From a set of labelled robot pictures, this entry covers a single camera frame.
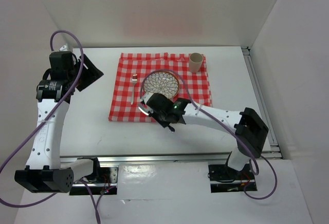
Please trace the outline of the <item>silver table knife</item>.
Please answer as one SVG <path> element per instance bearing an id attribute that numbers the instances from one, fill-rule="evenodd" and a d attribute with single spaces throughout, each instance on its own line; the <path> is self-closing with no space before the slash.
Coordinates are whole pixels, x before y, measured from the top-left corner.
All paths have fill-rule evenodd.
<path id="1" fill-rule="evenodd" d="M 141 103 L 138 104 L 138 108 L 146 116 L 148 116 L 148 110 L 151 110 L 148 107 L 144 107 Z M 157 118 L 159 119 L 159 114 L 157 114 L 157 116 L 155 118 L 153 118 L 153 119 L 156 121 Z M 170 129 L 169 131 L 172 132 L 172 133 L 174 133 L 175 132 L 175 129 Z"/>

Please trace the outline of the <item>patterned ceramic plate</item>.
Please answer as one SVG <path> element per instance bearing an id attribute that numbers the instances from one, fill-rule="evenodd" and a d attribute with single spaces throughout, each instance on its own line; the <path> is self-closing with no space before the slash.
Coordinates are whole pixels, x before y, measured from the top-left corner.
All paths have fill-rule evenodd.
<path id="1" fill-rule="evenodd" d="M 179 92 L 180 84 L 176 75 L 168 71 L 159 71 L 145 78 L 144 92 L 162 94 L 168 99 L 173 99 Z"/>

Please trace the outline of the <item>silver fork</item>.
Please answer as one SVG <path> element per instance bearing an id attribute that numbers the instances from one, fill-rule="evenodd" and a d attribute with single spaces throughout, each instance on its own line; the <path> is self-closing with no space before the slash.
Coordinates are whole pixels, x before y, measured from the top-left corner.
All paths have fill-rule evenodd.
<path id="1" fill-rule="evenodd" d="M 134 104 L 134 96 L 135 96 L 135 85 L 138 82 L 138 74 L 134 73 L 132 75 L 132 93 L 131 93 L 131 105 Z"/>

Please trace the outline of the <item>red white checkered cloth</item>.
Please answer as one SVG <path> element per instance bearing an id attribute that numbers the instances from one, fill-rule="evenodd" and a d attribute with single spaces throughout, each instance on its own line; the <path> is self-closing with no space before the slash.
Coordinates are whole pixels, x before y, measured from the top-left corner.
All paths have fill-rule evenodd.
<path id="1" fill-rule="evenodd" d="M 212 96 L 206 60 L 192 73 L 190 55 L 122 53 L 119 59 L 109 120 L 183 123 L 185 108 L 210 107 Z"/>

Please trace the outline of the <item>beige paper cup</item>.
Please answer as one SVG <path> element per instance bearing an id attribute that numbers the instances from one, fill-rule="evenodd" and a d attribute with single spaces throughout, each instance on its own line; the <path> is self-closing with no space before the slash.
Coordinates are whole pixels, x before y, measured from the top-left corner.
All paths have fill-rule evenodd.
<path id="1" fill-rule="evenodd" d="M 189 71 L 191 73 L 197 73 L 202 64 L 203 64 L 204 56 L 200 53 L 192 53 L 189 56 Z"/>

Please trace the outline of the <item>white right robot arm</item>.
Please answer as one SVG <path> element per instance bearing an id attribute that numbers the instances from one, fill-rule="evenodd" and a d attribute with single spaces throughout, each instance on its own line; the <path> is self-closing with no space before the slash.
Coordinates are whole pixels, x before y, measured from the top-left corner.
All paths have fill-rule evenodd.
<path id="1" fill-rule="evenodd" d="M 250 160 L 260 158 L 268 135 L 268 127 L 252 109 L 229 111 L 198 104 L 184 98 L 171 101 L 163 94 L 146 93 L 141 97 L 144 111 L 164 128 L 174 132 L 172 124 L 200 125 L 231 134 L 237 146 L 224 167 L 225 175 L 237 178 Z"/>

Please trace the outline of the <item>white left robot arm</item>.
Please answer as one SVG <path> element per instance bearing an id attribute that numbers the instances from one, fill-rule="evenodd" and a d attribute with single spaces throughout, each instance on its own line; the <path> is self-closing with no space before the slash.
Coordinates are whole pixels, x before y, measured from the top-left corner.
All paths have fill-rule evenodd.
<path id="1" fill-rule="evenodd" d="M 17 170 L 15 181 L 32 193 L 68 193 L 72 185 L 85 178 L 101 178 L 97 158 L 82 157 L 61 167 L 60 144 L 66 113 L 74 89 L 82 91 L 103 76 L 86 56 L 77 58 L 70 51 L 52 52 L 50 68 L 36 87 L 38 124 L 30 156 L 23 170 Z"/>

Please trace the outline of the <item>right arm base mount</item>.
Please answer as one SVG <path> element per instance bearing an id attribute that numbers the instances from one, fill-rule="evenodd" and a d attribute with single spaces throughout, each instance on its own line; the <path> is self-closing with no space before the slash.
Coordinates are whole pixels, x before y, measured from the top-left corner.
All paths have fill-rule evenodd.
<path id="1" fill-rule="evenodd" d="M 210 164 L 208 170 L 211 193 L 243 192 L 245 187 L 246 191 L 258 190 L 249 164 L 240 172 L 224 164 Z"/>

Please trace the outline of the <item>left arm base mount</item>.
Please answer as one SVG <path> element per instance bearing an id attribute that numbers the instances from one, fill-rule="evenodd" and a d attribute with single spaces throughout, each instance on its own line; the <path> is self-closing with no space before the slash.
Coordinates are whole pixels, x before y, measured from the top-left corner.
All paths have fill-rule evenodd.
<path id="1" fill-rule="evenodd" d="M 117 166 L 99 167 L 96 176 L 87 176 L 82 180 L 88 185 L 93 195 L 116 195 L 119 176 L 119 168 Z M 89 192 L 85 185 L 79 181 L 73 184 L 69 194 L 71 196 L 88 195 Z"/>

